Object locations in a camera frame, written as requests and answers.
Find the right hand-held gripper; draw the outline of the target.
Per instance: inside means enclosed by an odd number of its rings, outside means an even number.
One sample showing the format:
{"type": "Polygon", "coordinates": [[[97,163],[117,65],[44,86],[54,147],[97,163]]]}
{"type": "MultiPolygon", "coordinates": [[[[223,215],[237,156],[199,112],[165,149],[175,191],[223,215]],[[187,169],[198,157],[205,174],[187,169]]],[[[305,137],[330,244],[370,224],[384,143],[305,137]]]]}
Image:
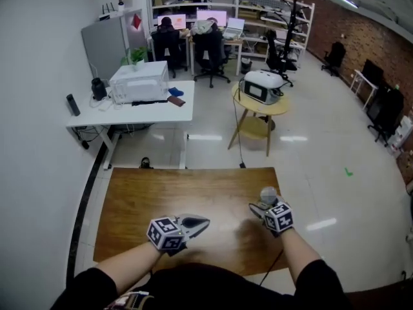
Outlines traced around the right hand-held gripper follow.
{"type": "Polygon", "coordinates": [[[292,209],[286,202],[278,201],[275,205],[249,203],[248,207],[274,237],[278,237],[286,230],[293,228],[292,209]]]}

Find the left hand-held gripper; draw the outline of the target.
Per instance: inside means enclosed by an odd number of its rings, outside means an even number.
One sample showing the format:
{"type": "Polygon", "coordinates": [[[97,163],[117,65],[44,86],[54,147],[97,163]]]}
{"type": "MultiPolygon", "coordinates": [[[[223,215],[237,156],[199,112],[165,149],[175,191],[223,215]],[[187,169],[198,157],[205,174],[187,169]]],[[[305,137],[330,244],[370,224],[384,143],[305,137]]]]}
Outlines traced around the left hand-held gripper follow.
{"type": "Polygon", "coordinates": [[[195,238],[208,228],[210,220],[195,214],[163,216],[152,219],[146,235],[161,252],[173,256],[186,249],[189,238],[195,238]]]}

